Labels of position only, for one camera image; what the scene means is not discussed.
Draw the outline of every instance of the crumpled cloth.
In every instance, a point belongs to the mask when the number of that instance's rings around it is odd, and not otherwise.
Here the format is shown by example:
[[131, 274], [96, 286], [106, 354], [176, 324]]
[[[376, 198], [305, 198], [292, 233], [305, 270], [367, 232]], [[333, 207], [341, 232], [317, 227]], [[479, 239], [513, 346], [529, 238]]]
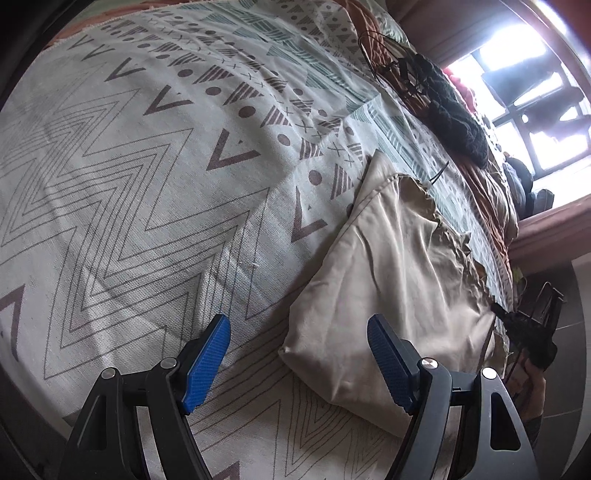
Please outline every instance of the crumpled cloth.
[[493, 335], [484, 269], [467, 240], [416, 180], [376, 152], [349, 220], [290, 308], [283, 361], [326, 401], [398, 437], [410, 418], [394, 404], [369, 348], [373, 314], [449, 370], [488, 365], [502, 373], [506, 352]]

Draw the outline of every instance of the window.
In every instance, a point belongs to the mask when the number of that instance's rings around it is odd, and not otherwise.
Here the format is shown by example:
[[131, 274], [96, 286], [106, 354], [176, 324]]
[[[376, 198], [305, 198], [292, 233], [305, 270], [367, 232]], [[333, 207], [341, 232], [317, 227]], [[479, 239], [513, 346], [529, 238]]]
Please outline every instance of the window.
[[[587, 165], [589, 162], [583, 161], [591, 155], [589, 130], [566, 137], [563, 135], [561, 140], [552, 138], [545, 131], [531, 133], [527, 125], [530, 119], [525, 115], [525, 111], [545, 95], [565, 86], [576, 86], [565, 66], [560, 64], [547, 80], [522, 95], [507, 108], [495, 100], [481, 78], [485, 72], [493, 72], [526, 59], [541, 57], [548, 52], [548, 47], [533, 28], [525, 24], [513, 25], [498, 31], [483, 47], [452, 64], [450, 69], [475, 91], [478, 110], [496, 126], [496, 135], [504, 151], [527, 165], [534, 179], [551, 176], [552, 179], [562, 178], [564, 181], [564, 176], [551, 174], [576, 163], [587, 170], [591, 168]], [[584, 99], [566, 111], [560, 121], [580, 118], [590, 113], [589, 102]], [[578, 171], [579, 167], [568, 171]], [[541, 188], [542, 183], [537, 183], [536, 186], [538, 185]]]

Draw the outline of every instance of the triangle pattern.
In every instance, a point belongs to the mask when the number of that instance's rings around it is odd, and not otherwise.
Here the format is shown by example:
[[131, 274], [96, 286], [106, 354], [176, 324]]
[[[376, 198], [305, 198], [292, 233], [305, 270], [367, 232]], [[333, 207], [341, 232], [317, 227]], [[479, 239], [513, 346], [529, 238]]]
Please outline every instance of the triangle pattern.
[[180, 29], [181, 32], [187, 32], [187, 33], [197, 33], [199, 30], [203, 30], [203, 28], [202, 27], [187, 27], [187, 28]]
[[235, 48], [221, 48], [218, 52], [229, 59], [234, 58], [238, 54], [238, 50]]
[[168, 41], [166, 43], [163, 43], [162, 45], [156, 47], [153, 50], [150, 50], [151, 52], [157, 52], [160, 53], [162, 51], [175, 51], [175, 50], [182, 50], [182, 47], [179, 47], [176, 43], [173, 43], [171, 41]]
[[234, 77], [233, 73], [214, 65], [213, 67], [209, 67], [209, 69], [203, 73], [197, 80], [193, 82], [195, 83], [203, 83], [203, 82], [211, 82], [212, 80], [222, 80], [225, 78]]
[[289, 13], [289, 14], [300, 14], [303, 11], [304, 11], [304, 9], [302, 7], [300, 7], [299, 5], [296, 5], [291, 10], [288, 10], [287, 13]]
[[240, 480], [240, 461], [219, 472], [212, 480]]
[[114, 50], [114, 48], [103, 48], [104, 46], [105, 46], [105, 44], [103, 43], [99, 47], [96, 47], [93, 51], [88, 53], [82, 60], [88, 60], [88, 59], [91, 59], [92, 57], [96, 57], [97, 55], [100, 55], [102, 53], [107, 53], [108, 51]]
[[363, 148], [360, 143], [351, 143], [351, 145], [347, 145], [347, 148], [353, 152], [357, 160], [363, 161]]
[[212, 9], [206, 7], [203, 4], [184, 4], [182, 7], [179, 7], [179, 10], [207, 10], [208, 12], [210, 12]]
[[364, 122], [366, 124], [370, 124], [371, 123], [371, 120], [365, 114], [364, 108], [358, 108], [357, 110], [353, 111], [351, 113], [351, 118], [355, 118], [356, 120], [358, 120], [360, 122]]
[[221, 40], [221, 37], [195, 37], [197, 40], [199, 40], [202, 43], [205, 43], [205, 45], [210, 46], [213, 42], [215, 42], [216, 40]]
[[353, 113], [361, 106], [361, 105], [358, 105], [357, 103], [355, 103], [354, 101], [350, 100], [348, 97], [345, 99], [345, 104], [347, 107], [347, 111], [349, 113]]
[[327, 84], [325, 84], [322, 80], [320, 80], [312, 72], [308, 72], [308, 76], [306, 77], [306, 86], [313, 87], [313, 88], [320, 88], [323, 90], [332, 90]]
[[238, 37], [243, 37], [243, 38], [254, 38], [255, 40], [260, 40], [261, 38], [254, 32], [251, 32], [250, 30], [244, 28], [244, 27], [240, 27], [238, 30], [233, 32], [234, 35], [237, 35]]
[[235, 163], [240, 163], [245, 160], [250, 160], [252, 158], [259, 157], [261, 155], [256, 150], [249, 150], [238, 155], [230, 155], [229, 157], [222, 158], [223, 151], [224, 148], [226, 148], [226, 143], [228, 142], [229, 137], [230, 132], [225, 128], [222, 128], [222, 133], [217, 139], [217, 144], [213, 149], [212, 156], [209, 159], [209, 164], [206, 168], [207, 171], [216, 170], [217, 168], [224, 168], [229, 165], [234, 165]]
[[262, 67], [260, 63], [257, 63], [254, 60], [242, 61], [241, 63], [255, 72], [258, 72]]
[[156, 41], [156, 40], [162, 40], [162, 38], [160, 38], [158, 35], [148, 35], [147, 37], [141, 38], [140, 40], [137, 40], [137, 42], [147, 42], [147, 41]]
[[338, 130], [340, 128], [340, 118], [333, 118], [332, 120], [324, 120], [318, 123], [319, 127], [327, 128], [330, 131]]
[[297, 25], [308, 25], [308, 24], [310, 24], [310, 23], [312, 23], [312, 22], [313, 22], [313, 20], [312, 20], [310, 17], [308, 17], [308, 15], [306, 15], [304, 18], [302, 18], [302, 19], [301, 19], [301, 20], [300, 20], [300, 21], [297, 23]]
[[330, 193], [330, 200], [334, 200], [342, 193], [353, 188], [353, 180], [347, 174], [345, 169], [335, 163], [335, 177], [333, 179], [333, 187]]
[[222, 14], [210, 14], [204, 18], [204, 20], [209, 20], [210, 22], [214, 23], [222, 23], [226, 25], [236, 25], [232, 20]]
[[262, 97], [263, 94], [256, 90], [254, 87], [251, 87], [247, 84], [247, 82], [241, 82], [240, 85], [232, 92], [232, 94], [227, 98], [224, 102], [224, 105], [228, 105], [229, 103], [237, 102], [238, 100], [244, 100], [246, 98], [256, 98]]
[[25, 285], [21, 285], [0, 299], [0, 311], [8, 308], [10, 305], [14, 305], [12, 308], [12, 322], [10, 327], [10, 348], [12, 356], [17, 361], [18, 322], [21, 319], [22, 294], [24, 291]]
[[110, 80], [115, 80], [121, 77], [127, 77], [127, 75], [131, 75], [132, 73], [137, 73], [137, 72], [141, 72], [143, 70], [145, 70], [145, 68], [143, 67], [139, 67], [139, 68], [135, 68], [135, 69], [128, 69], [125, 71], [121, 71], [123, 70], [123, 68], [131, 61], [131, 57], [128, 57], [127, 59], [125, 59], [115, 70], [113, 70], [113, 72], [111, 72], [109, 74], [109, 76], [106, 78], [106, 82], [110, 81]]
[[300, 100], [299, 98], [296, 98], [295, 100], [290, 100], [290, 103], [293, 106], [298, 107], [302, 112], [306, 114], [306, 116], [310, 116], [314, 100]]
[[294, 226], [291, 230], [291, 243], [295, 243], [308, 235], [317, 232], [328, 225], [323, 219], [316, 220], [315, 222], [309, 223], [306, 226], [302, 225], [302, 209], [301, 209], [301, 196], [300, 189], [295, 187], [295, 216]]
[[306, 140], [305, 138], [301, 139], [300, 160], [322, 156], [324, 156], [324, 154], [318, 145]]
[[76, 43], [74, 43], [71, 47], [68, 48], [68, 50], [71, 50], [73, 48], [79, 47], [80, 45], [84, 45], [86, 43], [89, 43], [91, 41], [93, 41], [93, 38], [90, 38], [88, 35], [84, 35], [84, 37], [79, 38], [78, 40], [76, 40]]
[[121, 35], [119, 35], [118, 38], [130, 37], [131, 35], [137, 35], [138, 33], [145, 33], [147, 31], [148, 31], [147, 28], [144, 28], [141, 25], [136, 25], [131, 30], [128, 30], [127, 32], [122, 33]]
[[287, 117], [276, 106], [272, 106], [269, 113], [261, 123], [261, 128], [267, 125], [286, 125], [291, 126]]
[[264, 80], [279, 93], [283, 93], [283, 90], [285, 90], [285, 87], [287, 86], [287, 82], [285, 80], [281, 80], [279, 77], [269, 77]]
[[184, 63], [191, 63], [194, 61], [205, 61], [199, 55], [195, 55], [194, 53], [188, 52], [184, 55], [181, 55], [176, 60], [173, 60], [168, 66], [172, 67], [174, 65], [182, 65]]
[[177, 102], [162, 103], [162, 100], [164, 100], [164, 97], [170, 89], [171, 86], [167, 85], [160, 91], [160, 93], [154, 99], [152, 104], [145, 111], [144, 116], [151, 115], [152, 113], [162, 112], [164, 110], [169, 110], [170, 108], [176, 108], [178, 106], [189, 105], [193, 103], [191, 100], [178, 100]]
[[267, 56], [280, 57], [284, 60], [292, 62], [295, 65], [300, 65], [300, 62], [297, 61], [294, 57], [292, 57], [291, 55], [288, 55], [287, 53], [285, 53], [283, 50], [277, 48], [276, 46], [272, 46], [271, 48], [269, 48], [269, 51], [267, 52]]
[[351, 33], [344, 33], [342, 35], [337, 35], [336, 38], [338, 38], [341, 43], [345, 43], [345, 41], [351, 36]]

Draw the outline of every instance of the patterned bedsheet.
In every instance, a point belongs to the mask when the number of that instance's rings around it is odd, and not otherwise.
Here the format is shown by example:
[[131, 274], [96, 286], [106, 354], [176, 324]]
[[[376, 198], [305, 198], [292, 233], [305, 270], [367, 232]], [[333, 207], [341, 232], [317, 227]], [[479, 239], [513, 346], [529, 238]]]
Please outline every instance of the patterned bedsheet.
[[[342, 7], [214, 1], [97, 25], [39, 56], [0, 143], [0, 361], [49, 422], [72, 424], [104, 367], [174, 356], [221, 311], [232, 343], [190, 417], [215, 478], [384, 477], [398, 439], [277, 355], [374, 151], [421, 180], [449, 159], [373, 80]], [[453, 163], [431, 193], [507, 304]]]

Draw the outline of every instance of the tiled floor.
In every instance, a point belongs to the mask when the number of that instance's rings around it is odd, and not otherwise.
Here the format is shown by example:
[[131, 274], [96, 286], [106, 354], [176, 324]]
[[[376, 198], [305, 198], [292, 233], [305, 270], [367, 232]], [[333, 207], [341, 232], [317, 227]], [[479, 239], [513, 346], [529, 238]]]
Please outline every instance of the tiled floor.
[[583, 405], [586, 376], [586, 341], [583, 309], [572, 265], [528, 278], [528, 292], [521, 309], [549, 281], [565, 296], [554, 334], [558, 353], [545, 373], [544, 421], [535, 448], [541, 480], [558, 480], [568, 461]]

